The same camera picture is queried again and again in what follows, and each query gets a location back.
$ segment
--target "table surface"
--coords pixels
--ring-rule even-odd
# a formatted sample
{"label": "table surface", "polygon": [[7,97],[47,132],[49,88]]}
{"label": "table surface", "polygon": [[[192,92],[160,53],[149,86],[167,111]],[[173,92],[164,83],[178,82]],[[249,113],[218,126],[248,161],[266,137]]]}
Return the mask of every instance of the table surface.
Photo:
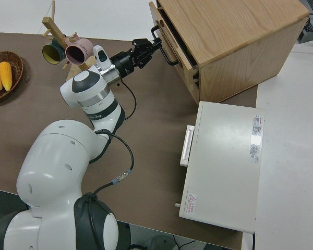
{"label": "table surface", "polygon": [[[109,56],[127,51],[130,42],[92,40]],[[12,51],[24,63],[18,88],[0,103],[0,190],[16,193],[16,180],[23,160],[39,133],[50,123],[72,119],[91,127],[80,108],[70,108],[59,88],[66,81],[64,61],[50,65],[42,57],[42,47],[50,40],[33,34],[0,33],[0,52]],[[242,233],[191,221],[178,216],[186,168],[179,165],[187,124],[195,124],[198,106],[174,67],[161,53],[142,70],[124,79],[136,95],[135,114],[118,129],[131,147],[135,167],[125,181],[99,194],[116,218],[139,226],[240,249]],[[129,114],[134,102],[127,89],[111,86],[117,100]],[[240,93],[225,103],[255,107],[257,88]],[[82,192],[91,192],[127,169],[130,157],[120,142],[112,144],[91,164],[82,181]]]}

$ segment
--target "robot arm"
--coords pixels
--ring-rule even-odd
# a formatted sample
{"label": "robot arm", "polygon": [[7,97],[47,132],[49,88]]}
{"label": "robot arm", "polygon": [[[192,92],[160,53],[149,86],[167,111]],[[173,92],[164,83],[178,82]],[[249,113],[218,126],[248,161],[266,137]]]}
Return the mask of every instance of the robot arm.
{"label": "robot arm", "polygon": [[61,95],[71,107],[81,106],[95,130],[115,132],[123,123],[125,113],[109,89],[109,85],[134,71],[142,69],[152,58],[152,54],[160,49],[166,61],[175,65],[178,61],[169,61],[162,49],[162,41],[154,35],[158,26],[152,28],[153,43],[147,39],[135,39],[133,47],[127,52],[119,52],[109,58],[104,49],[97,45],[93,53],[97,63],[88,70],[69,79],[61,87]]}
{"label": "robot arm", "polygon": [[[117,137],[114,133],[124,121],[125,112],[109,85],[132,73],[135,67],[143,68],[157,49],[165,56],[161,40],[154,38],[153,43],[133,40],[131,49],[111,58],[101,46],[95,46],[97,63],[61,86],[64,101],[70,107],[80,106],[94,130],[78,121],[62,120],[37,137],[17,180],[17,192],[30,209],[0,223],[0,249],[116,249],[116,219],[96,196],[104,186],[82,196],[81,181],[88,164],[102,156],[110,143],[109,135]],[[178,63],[165,58],[170,65]],[[131,168],[105,186],[131,172],[134,161],[130,154]]]}

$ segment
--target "label sticker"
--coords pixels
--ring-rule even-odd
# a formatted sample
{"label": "label sticker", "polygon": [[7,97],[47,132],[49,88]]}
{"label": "label sticker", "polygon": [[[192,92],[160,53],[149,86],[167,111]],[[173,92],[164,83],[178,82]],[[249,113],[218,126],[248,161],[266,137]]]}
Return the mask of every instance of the label sticker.
{"label": "label sticker", "polygon": [[196,194],[187,195],[187,202],[186,202],[186,207],[185,207],[185,212],[187,214],[193,214],[195,212],[196,200],[197,200]]}
{"label": "label sticker", "polygon": [[262,117],[256,115],[252,121],[251,140],[250,140],[250,158],[258,163],[260,160],[260,147],[262,140]]}

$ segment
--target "drawer handle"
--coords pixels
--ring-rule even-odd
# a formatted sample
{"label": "drawer handle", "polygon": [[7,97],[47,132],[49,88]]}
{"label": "drawer handle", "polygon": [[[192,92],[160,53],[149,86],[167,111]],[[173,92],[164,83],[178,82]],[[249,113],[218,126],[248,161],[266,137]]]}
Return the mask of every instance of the drawer handle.
{"label": "drawer handle", "polygon": [[180,165],[183,167],[188,167],[189,156],[192,144],[192,137],[194,136],[195,126],[187,125],[186,136],[184,138],[182,155],[180,160]]}
{"label": "drawer handle", "polygon": [[[154,26],[154,27],[152,28],[152,30],[151,30],[152,36],[153,36],[154,39],[157,39],[157,37],[155,36],[154,33],[155,33],[155,31],[158,30],[159,28],[160,28],[160,27],[159,27],[158,25],[156,25],[156,26]],[[167,62],[169,65],[174,66],[174,65],[177,65],[177,64],[178,64],[178,60],[175,60],[175,61],[170,61],[170,60],[169,60],[169,58],[167,57],[165,51],[164,51],[163,48],[162,48],[162,45],[160,46],[159,49],[161,50],[161,53],[162,53],[163,57],[166,59],[166,62]]]}

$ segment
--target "dark green mug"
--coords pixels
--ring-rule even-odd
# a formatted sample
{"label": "dark green mug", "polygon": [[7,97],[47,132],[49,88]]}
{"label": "dark green mug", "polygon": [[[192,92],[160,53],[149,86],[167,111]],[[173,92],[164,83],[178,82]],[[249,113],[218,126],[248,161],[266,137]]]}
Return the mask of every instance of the dark green mug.
{"label": "dark green mug", "polygon": [[43,47],[42,53],[45,60],[51,64],[59,64],[66,57],[65,50],[56,38],[53,38],[52,43]]}

